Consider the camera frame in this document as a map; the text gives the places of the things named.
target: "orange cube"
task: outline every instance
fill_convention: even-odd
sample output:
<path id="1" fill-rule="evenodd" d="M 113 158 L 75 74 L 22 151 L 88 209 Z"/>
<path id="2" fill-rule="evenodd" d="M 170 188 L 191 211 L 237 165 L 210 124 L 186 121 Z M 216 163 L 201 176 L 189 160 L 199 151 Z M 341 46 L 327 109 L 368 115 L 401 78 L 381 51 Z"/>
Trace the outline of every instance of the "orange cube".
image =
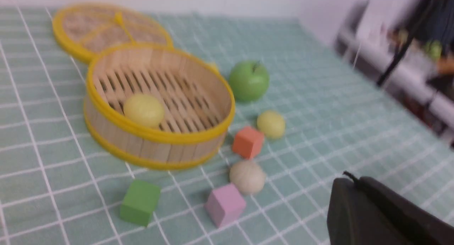
<path id="1" fill-rule="evenodd" d="M 264 140 L 263 133 L 253 127 L 244 127 L 235 135 L 232 151 L 245 159 L 254 158 L 260 153 Z"/>

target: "beige ball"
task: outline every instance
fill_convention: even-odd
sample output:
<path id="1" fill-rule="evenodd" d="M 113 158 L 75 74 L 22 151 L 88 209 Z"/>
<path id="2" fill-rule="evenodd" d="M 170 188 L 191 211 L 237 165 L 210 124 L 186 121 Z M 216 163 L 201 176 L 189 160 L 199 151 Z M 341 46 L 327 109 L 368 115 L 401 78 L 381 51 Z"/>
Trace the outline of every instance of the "beige ball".
<path id="1" fill-rule="evenodd" d="M 164 119 L 164 107 L 148 94 L 137 93 L 127 98 L 123 112 L 132 122 L 144 127 L 157 127 Z"/>
<path id="2" fill-rule="evenodd" d="M 267 138 L 279 139 L 285 133 L 285 119 L 278 112 L 267 110 L 258 116 L 257 128 Z"/>
<path id="3" fill-rule="evenodd" d="M 243 195 L 254 195 L 263 189 L 266 174 L 254 161 L 243 160 L 230 168 L 229 178 Z"/>

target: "wooden block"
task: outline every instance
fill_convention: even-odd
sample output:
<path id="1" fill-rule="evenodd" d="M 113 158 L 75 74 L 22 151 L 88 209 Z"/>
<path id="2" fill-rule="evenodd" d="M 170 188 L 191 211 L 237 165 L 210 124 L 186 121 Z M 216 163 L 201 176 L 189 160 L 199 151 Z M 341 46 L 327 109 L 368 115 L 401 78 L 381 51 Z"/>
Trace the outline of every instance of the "wooden block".
<path id="1" fill-rule="evenodd" d="M 211 191 L 205 204 L 206 211 L 218 228 L 238 219 L 245 208 L 246 201 L 232 183 Z"/>
<path id="2" fill-rule="evenodd" d="M 127 222 L 147 226 L 159 200 L 161 189 L 142 180 L 134 180 L 120 207 L 120 217 Z"/>
<path id="3" fill-rule="evenodd" d="M 257 156 L 263 145 L 265 136 L 253 127 L 244 127 L 233 139 L 232 151 L 245 159 Z"/>

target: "bamboo steamer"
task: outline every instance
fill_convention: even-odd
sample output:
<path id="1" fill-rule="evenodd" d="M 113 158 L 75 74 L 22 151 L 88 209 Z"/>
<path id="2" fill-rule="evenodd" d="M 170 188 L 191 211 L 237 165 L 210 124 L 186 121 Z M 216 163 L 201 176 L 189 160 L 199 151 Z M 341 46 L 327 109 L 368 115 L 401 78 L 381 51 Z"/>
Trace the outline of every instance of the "bamboo steamer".
<path id="1" fill-rule="evenodd" d="M 60 46 L 86 64 L 103 50 L 124 43 L 172 46 L 172 38 L 155 20 L 109 4 L 81 3 L 61 9 L 52 27 Z"/>
<path id="2" fill-rule="evenodd" d="M 123 115 L 134 93 L 151 94 L 165 109 L 159 129 Z M 215 155 L 233 120 L 233 93 L 211 65 L 183 51 L 147 43 L 100 53 L 90 63 L 84 117 L 104 148 L 153 169 L 193 167 Z"/>

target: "green apple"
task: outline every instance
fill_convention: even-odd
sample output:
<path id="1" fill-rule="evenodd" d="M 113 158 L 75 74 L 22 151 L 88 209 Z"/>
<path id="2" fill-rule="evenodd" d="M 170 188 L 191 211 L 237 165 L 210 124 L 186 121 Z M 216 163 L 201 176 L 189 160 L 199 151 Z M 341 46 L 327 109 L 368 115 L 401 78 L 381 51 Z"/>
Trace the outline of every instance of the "green apple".
<path id="1" fill-rule="evenodd" d="M 256 101 L 270 85 L 270 75 L 259 61 L 240 61 L 228 79 L 237 101 Z"/>

